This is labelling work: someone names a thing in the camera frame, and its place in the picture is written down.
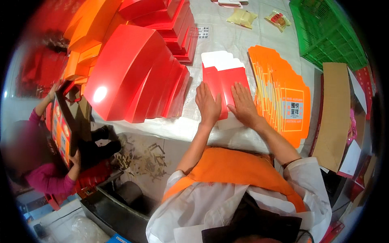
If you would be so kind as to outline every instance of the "white tablecloth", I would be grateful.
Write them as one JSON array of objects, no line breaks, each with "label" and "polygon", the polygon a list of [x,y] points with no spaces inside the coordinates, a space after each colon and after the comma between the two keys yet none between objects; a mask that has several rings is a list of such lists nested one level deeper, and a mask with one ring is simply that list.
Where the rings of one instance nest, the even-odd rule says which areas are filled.
[{"label": "white tablecloth", "polygon": [[[256,85],[250,68],[247,49],[250,46],[262,45],[275,49],[281,58],[291,64],[297,74],[302,75],[304,83],[310,88],[311,126],[308,138],[301,140],[301,145],[298,148],[302,156],[307,156],[317,126],[321,71],[299,55],[296,29],[288,5],[289,1],[250,0],[248,5],[243,6],[243,9],[258,14],[258,17],[252,23],[252,30],[226,21],[232,15],[233,9],[224,8],[212,3],[210,0],[191,0],[190,2],[190,8],[197,27],[209,26],[209,37],[208,39],[198,40],[194,62],[192,65],[188,65],[191,84],[185,100],[182,117],[171,119],[156,118],[146,120],[141,124],[130,124],[126,121],[104,121],[93,110],[92,116],[94,120],[113,125],[117,133],[133,132],[190,142],[196,134],[197,126],[201,119],[200,112],[195,103],[196,87],[202,80],[201,53],[225,50],[232,53],[234,58],[239,58],[246,66],[247,79],[251,93],[254,96]],[[264,19],[273,10],[281,12],[292,22],[292,25],[287,27],[283,33]],[[253,130],[245,127],[230,130],[214,128],[208,144],[230,149],[269,152],[261,137]]]}]

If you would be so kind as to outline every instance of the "hand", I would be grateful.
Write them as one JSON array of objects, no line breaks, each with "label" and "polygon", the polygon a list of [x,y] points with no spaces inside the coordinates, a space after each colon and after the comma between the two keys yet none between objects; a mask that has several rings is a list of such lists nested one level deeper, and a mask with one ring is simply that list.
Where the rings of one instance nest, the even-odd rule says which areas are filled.
[{"label": "hand", "polygon": [[81,165],[80,151],[77,149],[74,156],[69,156],[69,160],[71,160],[74,165],[80,166]]},{"label": "hand", "polygon": [[200,124],[212,128],[219,119],[221,113],[221,94],[217,94],[215,101],[208,84],[201,82],[196,88],[195,101],[201,114]]},{"label": "hand", "polygon": [[58,87],[60,86],[60,82],[57,82],[55,83],[51,89],[50,89],[50,92],[49,92],[49,98],[51,101],[54,100],[54,97],[55,97],[55,92],[58,90]]},{"label": "hand", "polygon": [[235,85],[231,86],[231,92],[235,106],[228,104],[227,107],[243,125],[256,130],[258,126],[267,124],[266,120],[258,115],[250,90],[247,87],[235,82]]}]

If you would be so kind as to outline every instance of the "white shirt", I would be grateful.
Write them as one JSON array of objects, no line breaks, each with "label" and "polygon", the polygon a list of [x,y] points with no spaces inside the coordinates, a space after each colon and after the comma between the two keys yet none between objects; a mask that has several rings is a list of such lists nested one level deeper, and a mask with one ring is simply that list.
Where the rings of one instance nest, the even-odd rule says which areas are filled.
[{"label": "white shirt", "polygon": [[[166,191],[185,177],[181,170],[167,181]],[[151,216],[146,227],[149,243],[201,243],[201,231],[226,226],[247,191],[261,209],[302,218],[300,229],[309,230],[319,242],[330,224],[332,211],[317,159],[290,163],[284,178],[301,196],[307,212],[296,213],[286,196],[251,185],[196,182],[168,198]]]}]

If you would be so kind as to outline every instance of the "forearm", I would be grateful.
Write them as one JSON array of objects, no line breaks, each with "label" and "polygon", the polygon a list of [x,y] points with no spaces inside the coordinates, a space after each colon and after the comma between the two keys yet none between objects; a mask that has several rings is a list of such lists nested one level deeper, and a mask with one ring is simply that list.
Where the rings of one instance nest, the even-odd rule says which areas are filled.
[{"label": "forearm", "polygon": [[184,156],[178,163],[176,170],[182,170],[185,175],[191,172],[203,155],[211,129],[211,127],[205,126],[202,123],[198,125],[197,133],[188,150],[184,153]]},{"label": "forearm", "polygon": [[38,116],[42,116],[43,113],[46,110],[46,107],[48,104],[50,104],[51,99],[49,95],[47,95],[45,98],[42,99],[42,101],[35,107],[35,112],[37,113]]},{"label": "forearm", "polygon": [[261,117],[258,126],[254,130],[266,142],[277,161],[283,167],[301,158],[296,149],[283,136],[270,127],[263,117]]},{"label": "forearm", "polygon": [[74,164],[73,167],[69,170],[68,176],[71,180],[76,181],[80,175],[81,167],[78,164]]}]

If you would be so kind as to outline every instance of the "green plastic crate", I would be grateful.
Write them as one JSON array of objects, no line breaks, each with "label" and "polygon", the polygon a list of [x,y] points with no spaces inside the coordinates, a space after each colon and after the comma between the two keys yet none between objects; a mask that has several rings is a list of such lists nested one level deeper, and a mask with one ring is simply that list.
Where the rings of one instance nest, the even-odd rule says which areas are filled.
[{"label": "green plastic crate", "polygon": [[367,65],[354,29],[333,0],[291,0],[300,56],[321,70],[323,62],[347,63],[352,71]]}]

